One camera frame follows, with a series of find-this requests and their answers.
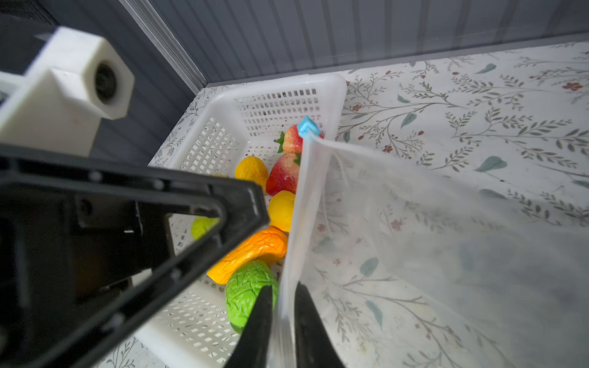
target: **red strawberry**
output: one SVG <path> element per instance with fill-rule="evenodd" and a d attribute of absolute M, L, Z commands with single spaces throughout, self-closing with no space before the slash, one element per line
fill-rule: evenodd
<path fill-rule="evenodd" d="M 274 142 L 280 144 L 278 153 L 283 151 L 285 154 L 303 152 L 303 138 L 299 136 L 299 130 L 296 125 L 288 128 L 286 133 L 280 132 L 280 138 L 274 140 Z"/>
<path fill-rule="evenodd" d="M 281 190 L 287 190 L 296 194 L 296 185 L 299 182 L 300 153 L 287 153 L 280 157 L 272 168 L 272 172 L 266 182 L 266 192 L 275 195 Z"/>

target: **yellow fruit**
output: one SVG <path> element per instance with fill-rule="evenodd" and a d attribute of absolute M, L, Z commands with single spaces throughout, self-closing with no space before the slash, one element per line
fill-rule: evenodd
<path fill-rule="evenodd" d="M 243 159 L 235 168 L 235 179 L 249 180 L 257 183 L 266 192 L 266 181 L 268 181 L 268 169 L 264 162 L 255 156 L 248 156 Z"/>
<path fill-rule="evenodd" d="M 293 221 L 293 210 L 295 209 L 295 195 L 287 190 L 281 190 L 268 205 L 270 215 L 270 226 L 274 226 L 286 233 L 290 232 L 290 224 Z"/>

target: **toy vegetable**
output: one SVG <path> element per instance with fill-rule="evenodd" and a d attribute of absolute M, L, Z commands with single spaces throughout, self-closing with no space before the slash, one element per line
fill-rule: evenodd
<path fill-rule="evenodd" d="M 262 287 L 272 286 L 272 306 L 276 304 L 278 283 L 266 263 L 257 260 L 237 269 L 229 278 L 225 299 L 227 317 L 237 333 L 243 331 Z"/>
<path fill-rule="evenodd" d="M 260 260 L 272 264 L 283 259 L 287 243 L 286 235 L 274 227 L 260 230 L 229 252 L 207 275 L 217 284 L 225 285 L 239 267 L 250 261 Z"/>

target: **blue clip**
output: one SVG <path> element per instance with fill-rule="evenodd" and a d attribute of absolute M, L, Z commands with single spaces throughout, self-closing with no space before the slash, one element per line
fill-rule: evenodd
<path fill-rule="evenodd" d="M 301 138 L 304 138 L 307 134 L 319 135 L 321 133 L 317 125 L 308 116 L 305 116 L 303 121 L 297 125 L 297 129 Z"/>

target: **plastic bag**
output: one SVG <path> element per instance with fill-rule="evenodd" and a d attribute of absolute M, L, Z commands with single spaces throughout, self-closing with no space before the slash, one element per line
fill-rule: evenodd
<path fill-rule="evenodd" d="M 299 281 L 349 367 L 588 366 L 586 231 L 356 145 L 306 138 L 302 157 L 268 366 L 296 366 Z M 400 313 L 437 344 L 406 353 Z"/>

